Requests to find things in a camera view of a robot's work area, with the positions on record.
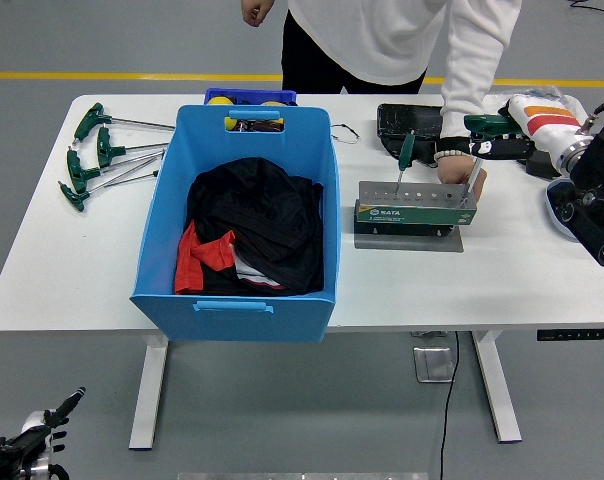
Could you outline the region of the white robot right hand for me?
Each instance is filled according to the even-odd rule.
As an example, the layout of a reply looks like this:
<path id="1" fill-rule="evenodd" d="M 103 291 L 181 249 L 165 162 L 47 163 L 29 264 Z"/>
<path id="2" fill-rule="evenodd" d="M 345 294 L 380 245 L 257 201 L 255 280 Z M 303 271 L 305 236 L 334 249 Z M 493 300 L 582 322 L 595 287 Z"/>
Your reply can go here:
<path id="1" fill-rule="evenodd" d="M 557 97 L 516 94 L 496 114 L 467 115 L 470 152 L 482 159 L 525 159 L 535 151 L 562 160 L 587 148 L 592 137 Z"/>

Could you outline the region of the person's left hand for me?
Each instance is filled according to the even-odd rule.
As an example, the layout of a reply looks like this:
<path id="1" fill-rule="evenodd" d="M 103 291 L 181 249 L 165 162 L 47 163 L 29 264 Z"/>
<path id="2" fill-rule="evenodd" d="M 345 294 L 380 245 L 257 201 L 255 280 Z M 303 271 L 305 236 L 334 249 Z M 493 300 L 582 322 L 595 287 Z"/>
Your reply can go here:
<path id="1" fill-rule="evenodd" d="M 475 159 L 468 155 L 444 156 L 437 160 L 437 174 L 443 184 L 466 184 L 475 166 Z M 480 200 L 487 172 L 481 168 L 476 176 L 473 192 L 475 199 Z"/>

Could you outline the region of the person's right hand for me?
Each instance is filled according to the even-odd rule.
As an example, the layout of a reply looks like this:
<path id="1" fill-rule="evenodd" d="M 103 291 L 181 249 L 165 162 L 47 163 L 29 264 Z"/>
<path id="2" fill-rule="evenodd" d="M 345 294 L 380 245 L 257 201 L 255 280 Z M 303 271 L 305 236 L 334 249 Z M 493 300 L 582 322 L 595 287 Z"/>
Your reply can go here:
<path id="1" fill-rule="evenodd" d="M 243 21 L 251 27 L 259 27 L 272 9 L 274 0 L 242 0 L 241 14 Z"/>

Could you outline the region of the black-white robot left hand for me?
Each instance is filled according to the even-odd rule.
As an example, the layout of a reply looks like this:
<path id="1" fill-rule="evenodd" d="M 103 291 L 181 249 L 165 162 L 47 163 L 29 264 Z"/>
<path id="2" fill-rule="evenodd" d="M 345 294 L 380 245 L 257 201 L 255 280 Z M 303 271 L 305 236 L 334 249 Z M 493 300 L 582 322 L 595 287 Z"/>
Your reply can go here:
<path id="1" fill-rule="evenodd" d="M 85 393 L 85 387 L 78 387 L 58 407 L 34 411 L 27 417 L 19 435 L 24 445 L 19 479 L 69 479 L 66 469 L 53 462 L 53 453 L 62 451 L 65 446 L 54 442 L 66 436 L 66 431 L 57 429 L 68 423 L 68 415 Z"/>

